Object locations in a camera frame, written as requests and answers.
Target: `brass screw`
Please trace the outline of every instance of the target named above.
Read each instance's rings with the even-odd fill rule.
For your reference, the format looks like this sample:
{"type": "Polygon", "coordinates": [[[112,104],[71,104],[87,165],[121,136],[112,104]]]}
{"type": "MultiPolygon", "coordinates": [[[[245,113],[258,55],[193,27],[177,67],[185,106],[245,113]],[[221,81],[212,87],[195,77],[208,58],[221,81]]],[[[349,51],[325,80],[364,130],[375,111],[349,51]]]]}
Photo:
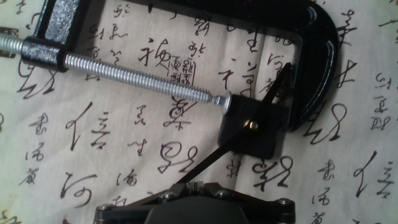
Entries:
{"type": "Polygon", "coordinates": [[[259,125],[256,122],[247,120],[244,122],[243,127],[247,127],[249,126],[249,128],[253,131],[257,131],[259,129],[259,125]]]}

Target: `black c-clamp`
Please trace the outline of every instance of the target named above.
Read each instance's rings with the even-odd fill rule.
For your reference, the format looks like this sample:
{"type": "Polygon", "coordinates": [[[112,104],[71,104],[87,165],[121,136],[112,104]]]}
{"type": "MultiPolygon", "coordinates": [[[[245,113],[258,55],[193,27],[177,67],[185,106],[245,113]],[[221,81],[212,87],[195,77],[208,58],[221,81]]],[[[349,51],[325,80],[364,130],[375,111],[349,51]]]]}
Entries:
{"type": "MultiPolygon", "coordinates": [[[[297,46],[291,67],[272,99],[285,88],[288,100],[269,103],[233,95],[223,118],[219,145],[223,145],[257,112],[259,131],[237,153],[270,159],[277,130],[295,131],[320,105],[333,80],[338,61],[338,34],[330,16],[309,0],[131,0],[191,17],[206,17],[240,29],[286,37],[297,46]]],[[[21,52],[25,63],[66,72],[63,60],[73,52],[90,0],[46,0],[33,36],[21,52]]]]}

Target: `cloth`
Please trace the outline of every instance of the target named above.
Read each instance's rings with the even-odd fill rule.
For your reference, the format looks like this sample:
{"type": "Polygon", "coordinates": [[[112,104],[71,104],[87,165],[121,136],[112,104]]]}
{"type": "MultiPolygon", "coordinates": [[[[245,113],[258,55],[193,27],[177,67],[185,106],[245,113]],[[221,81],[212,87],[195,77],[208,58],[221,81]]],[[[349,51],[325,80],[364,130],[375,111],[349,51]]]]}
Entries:
{"type": "MultiPolygon", "coordinates": [[[[289,198],[297,223],[398,223],[398,3],[317,2],[341,41],[332,88],[269,161],[228,153],[195,180],[289,198]]],[[[0,1],[0,32],[33,34],[39,0],[0,1]]],[[[127,1],[91,3],[76,53],[261,99],[292,61],[284,37],[127,1]]],[[[169,188],[217,147],[221,108],[0,52],[0,223],[91,223],[103,203],[169,188]]]]}

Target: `black metal bracket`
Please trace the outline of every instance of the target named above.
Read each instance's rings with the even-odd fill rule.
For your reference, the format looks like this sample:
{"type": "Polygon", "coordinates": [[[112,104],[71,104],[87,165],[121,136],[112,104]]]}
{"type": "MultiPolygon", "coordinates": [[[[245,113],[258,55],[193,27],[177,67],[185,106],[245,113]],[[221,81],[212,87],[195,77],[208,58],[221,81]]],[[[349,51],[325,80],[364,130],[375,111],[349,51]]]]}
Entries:
{"type": "Polygon", "coordinates": [[[91,0],[45,0],[36,30],[22,46],[25,63],[66,72],[63,60],[73,52],[91,0]]]}
{"type": "Polygon", "coordinates": [[[99,207],[94,223],[295,223],[295,203],[291,200],[266,202],[224,189],[218,183],[189,184],[173,184],[168,190],[126,206],[99,207]]]}

